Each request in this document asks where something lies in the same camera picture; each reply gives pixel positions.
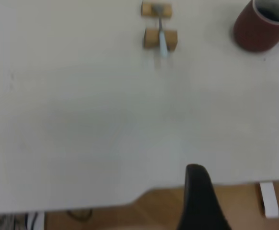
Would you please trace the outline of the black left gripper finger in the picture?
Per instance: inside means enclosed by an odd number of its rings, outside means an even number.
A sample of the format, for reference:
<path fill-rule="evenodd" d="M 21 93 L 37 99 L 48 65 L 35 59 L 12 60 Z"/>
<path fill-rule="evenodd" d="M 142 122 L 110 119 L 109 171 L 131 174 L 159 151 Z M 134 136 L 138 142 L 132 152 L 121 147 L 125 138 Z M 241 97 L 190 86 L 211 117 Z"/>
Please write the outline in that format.
<path fill-rule="evenodd" d="M 211 178 L 202 165 L 186 167 L 183 211 L 178 230 L 230 230 Z"/>

